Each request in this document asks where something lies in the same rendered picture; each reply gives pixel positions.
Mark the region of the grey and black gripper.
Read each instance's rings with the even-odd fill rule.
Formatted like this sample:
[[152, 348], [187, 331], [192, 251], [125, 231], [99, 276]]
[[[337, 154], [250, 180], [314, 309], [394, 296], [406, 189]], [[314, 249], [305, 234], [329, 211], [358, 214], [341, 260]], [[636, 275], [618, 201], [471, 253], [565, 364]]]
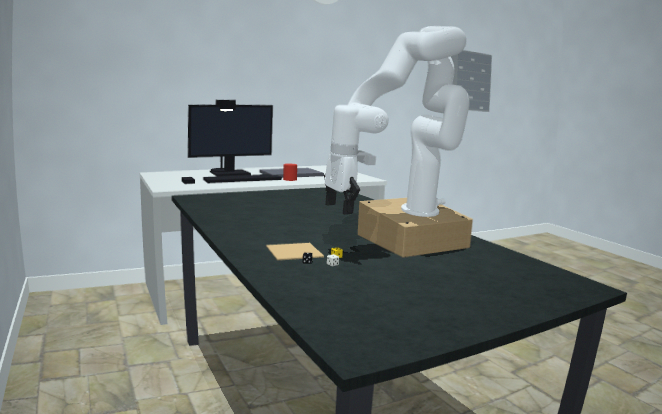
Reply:
[[[324, 175], [326, 185], [325, 204], [335, 205], [336, 191], [343, 192], [345, 196], [343, 214], [353, 214], [354, 201], [360, 192], [360, 187], [356, 183], [357, 155], [339, 155], [330, 153], [327, 161], [326, 174]], [[349, 196], [348, 193], [350, 193]]]

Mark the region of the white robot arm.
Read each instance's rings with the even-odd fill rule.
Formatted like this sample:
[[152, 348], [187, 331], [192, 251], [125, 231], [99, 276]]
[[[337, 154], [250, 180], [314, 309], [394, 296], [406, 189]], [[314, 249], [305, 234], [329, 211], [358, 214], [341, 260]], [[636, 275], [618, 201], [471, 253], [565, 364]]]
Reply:
[[355, 91], [348, 105], [334, 109], [331, 153], [357, 155], [358, 162], [375, 165], [376, 156], [358, 150], [359, 132], [382, 132], [389, 119], [384, 110], [371, 105], [381, 95], [402, 87], [418, 60], [428, 61], [423, 105], [444, 116], [422, 115], [412, 123], [408, 206], [405, 203], [401, 208], [405, 213], [432, 217], [439, 214], [437, 206], [445, 204], [445, 199], [436, 198], [439, 149], [459, 146], [469, 110], [467, 91], [453, 85], [455, 68], [450, 56], [461, 53], [465, 46], [466, 35], [457, 27], [429, 26], [419, 32], [405, 32], [397, 38], [378, 72]]

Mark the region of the beige square mat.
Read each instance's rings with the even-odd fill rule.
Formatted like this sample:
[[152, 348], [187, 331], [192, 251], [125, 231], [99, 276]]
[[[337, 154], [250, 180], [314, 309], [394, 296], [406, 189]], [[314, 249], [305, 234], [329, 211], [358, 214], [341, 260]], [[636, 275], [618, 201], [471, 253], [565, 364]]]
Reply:
[[313, 253], [313, 258], [324, 257], [312, 244], [279, 244], [266, 245], [277, 260], [303, 259], [303, 253]]

